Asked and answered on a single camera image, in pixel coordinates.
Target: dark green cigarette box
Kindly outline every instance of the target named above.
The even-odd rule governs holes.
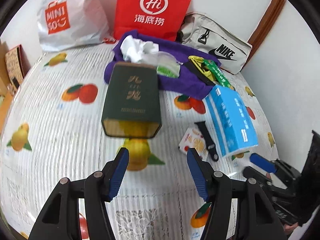
[[[145,64],[116,63],[101,122],[108,136],[153,138],[161,128],[156,68]]]

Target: green lanyard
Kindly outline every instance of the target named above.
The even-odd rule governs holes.
[[[203,62],[223,87],[228,87],[234,90],[233,86],[229,83],[226,76],[222,73],[221,69],[215,64],[213,60],[204,59]]]

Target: blue gripper pad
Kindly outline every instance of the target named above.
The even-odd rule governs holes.
[[[276,167],[275,165],[268,161],[267,159],[263,158],[259,154],[253,153],[250,156],[250,161],[260,167],[261,169],[265,170],[266,172],[269,173],[275,173],[276,172]]]
[[[109,189],[109,197],[112,200],[116,195],[118,195],[119,188],[124,176],[124,173],[127,169],[129,163],[129,151],[127,148],[121,148],[118,154],[121,154],[123,151],[120,160],[118,161],[118,165],[113,172],[113,175],[110,179],[110,189]]]
[[[200,166],[199,166],[198,162],[196,161],[191,149],[189,149],[187,152],[187,163],[188,163],[193,181],[196,184],[196,188],[197,188],[199,196],[202,197],[204,201],[208,201],[209,195],[208,195],[208,191],[207,191],[207,181],[206,181],[206,179],[200,169]]]

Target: wooden door frame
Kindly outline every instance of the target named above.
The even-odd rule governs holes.
[[[252,33],[251,37],[248,40],[248,43],[252,45],[252,50],[249,54],[247,62],[244,66],[248,63],[251,57],[256,53],[270,30],[272,29],[273,25],[275,24],[276,20],[278,19],[283,6],[286,0],[271,0],[266,12],[264,13],[263,17],[261,18],[257,28]]]

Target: mattress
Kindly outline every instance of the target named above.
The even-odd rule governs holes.
[[[7,222],[25,236],[61,178],[87,178],[128,143],[107,137],[101,125],[108,89],[103,73],[113,58],[113,47],[100,44],[69,49],[58,56],[43,54],[14,97],[1,135],[0,201]],[[259,145],[251,153],[278,158],[268,120],[249,85],[240,73],[224,73],[242,97],[257,132]],[[79,88],[83,94],[73,97]],[[180,95],[160,91],[163,125],[148,140],[154,161],[139,171],[127,171],[118,195],[106,203],[116,239],[200,238],[203,228],[193,227],[190,219],[204,201],[178,144],[187,128],[199,121],[206,121],[213,140],[217,138],[205,100],[205,113],[198,113],[194,108],[177,107],[174,101]],[[14,134],[27,139],[19,144]],[[222,157],[217,151],[218,162],[208,158],[213,169],[245,180],[242,169],[254,166],[250,153]],[[227,237],[235,231],[236,204],[234,199]],[[85,218],[84,200],[79,200],[79,212]]]

